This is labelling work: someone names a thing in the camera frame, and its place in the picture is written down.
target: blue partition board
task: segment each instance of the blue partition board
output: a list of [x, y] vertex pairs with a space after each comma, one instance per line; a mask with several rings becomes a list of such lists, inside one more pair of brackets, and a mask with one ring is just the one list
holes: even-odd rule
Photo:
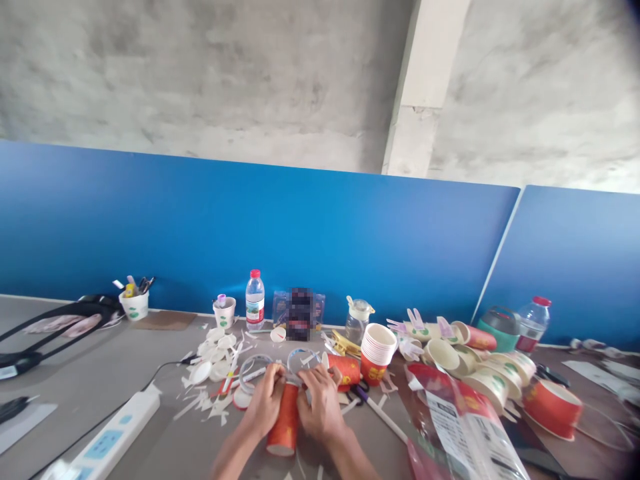
[[549, 298], [543, 343], [640, 348], [640, 195], [527, 186], [479, 309]]
[[519, 190], [0, 142], [0, 293], [76, 299], [155, 275], [150, 306], [211, 312], [262, 270], [274, 290], [471, 319]]

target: hand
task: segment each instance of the hand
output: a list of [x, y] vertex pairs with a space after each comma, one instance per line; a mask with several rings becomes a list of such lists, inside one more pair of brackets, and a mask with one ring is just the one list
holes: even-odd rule
[[340, 370], [327, 370], [318, 365], [311, 370], [300, 370], [298, 376], [311, 392], [311, 405], [306, 392], [303, 389], [298, 392], [298, 412], [306, 432], [325, 445], [342, 437], [348, 428], [338, 402], [337, 385], [342, 382]]
[[249, 408], [242, 418], [242, 424], [256, 432], [260, 439], [269, 433], [280, 412], [280, 400], [285, 390], [286, 370], [280, 363], [267, 366], [264, 378], [253, 392]]

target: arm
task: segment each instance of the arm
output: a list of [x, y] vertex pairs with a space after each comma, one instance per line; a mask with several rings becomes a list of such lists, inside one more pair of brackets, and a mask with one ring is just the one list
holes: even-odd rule
[[236, 480], [240, 476], [253, 450], [278, 418], [284, 375], [285, 368], [278, 363], [267, 367], [240, 425], [227, 437], [213, 462], [211, 480]]
[[324, 444], [342, 478], [379, 479], [380, 476], [340, 412], [336, 385], [342, 380], [342, 374], [338, 370], [332, 370], [332, 373], [333, 379], [322, 365], [298, 372], [311, 392], [311, 405], [304, 390], [301, 389], [298, 393], [302, 426], [308, 434]]

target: concrete pillar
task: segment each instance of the concrete pillar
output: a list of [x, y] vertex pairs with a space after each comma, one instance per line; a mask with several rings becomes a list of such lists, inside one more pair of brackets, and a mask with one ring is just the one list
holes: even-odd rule
[[426, 178], [471, 0], [416, 0], [382, 174]]

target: power cord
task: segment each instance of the power cord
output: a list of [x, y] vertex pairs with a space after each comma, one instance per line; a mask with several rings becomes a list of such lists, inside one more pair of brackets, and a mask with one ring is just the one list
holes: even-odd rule
[[[187, 357], [185, 359], [182, 360], [178, 360], [178, 361], [173, 361], [173, 362], [166, 362], [163, 363], [162, 365], [160, 365], [157, 370], [155, 371], [155, 373], [153, 374], [153, 376], [151, 377], [151, 380], [149, 380], [147, 382], [147, 384], [140, 389], [140, 391], [144, 391], [147, 388], [149, 388], [151, 382], [153, 382], [153, 380], [156, 378], [156, 376], [158, 375], [158, 373], [160, 372], [160, 370], [162, 370], [162, 368], [168, 366], [168, 365], [189, 365], [191, 363], [191, 360], [197, 358], [198, 355], [192, 355], [190, 357]], [[56, 457], [53, 458], [53, 460], [51, 460], [48, 464], [46, 464], [44, 467], [42, 467], [40, 470], [38, 470], [36, 473], [34, 473], [32, 476], [29, 477], [29, 480], [34, 480], [38, 475], [40, 475], [42, 472], [44, 472], [44, 470], [46, 470], [47, 468], [49, 468], [49, 466], [51, 466], [51, 464], [53, 462], [55, 462], [56, 460], [58, 460], [58, 458], [62, 457], [66, 452], [68, 452], [69, 450], [71, 450], [72, 448], [74, 448], [78, 442], [80, 442], [80, 440], [82, 440], [84, 437], [86, 437], [88, 434], [90, 434], [92, 431], [94, 431], [98, 426], [100, 426], [102, 423], [104, 423], [106, 420], [108, 420], [108, 418], [110, 418], [110, 416], [112, 416], [114, 413], [116, 413], [118, 410], [120, 410], [125, 404], [126, 402], [128, 402], [131, 398], [126, 399], [124, 402], [122, 402], [120, 405], [118, 405], [112, 412], [110, 412], [106, 417], [104, 417], [102, 420], [100, 420], [98, 423], [96, 423], [94, 426], [92, 426], [89, 430], [87, 430], [86, 432], [84, 432], [79, 438], [78, 440], [76, 440], [75, 442], [73, 442], [72, 444], [70, 444], [70, 446], [68, 446], [67, 448], [65, 448], [64, 450], [62, 450], [62, 452], [60, 452], [58, 455], [56, 455]]]

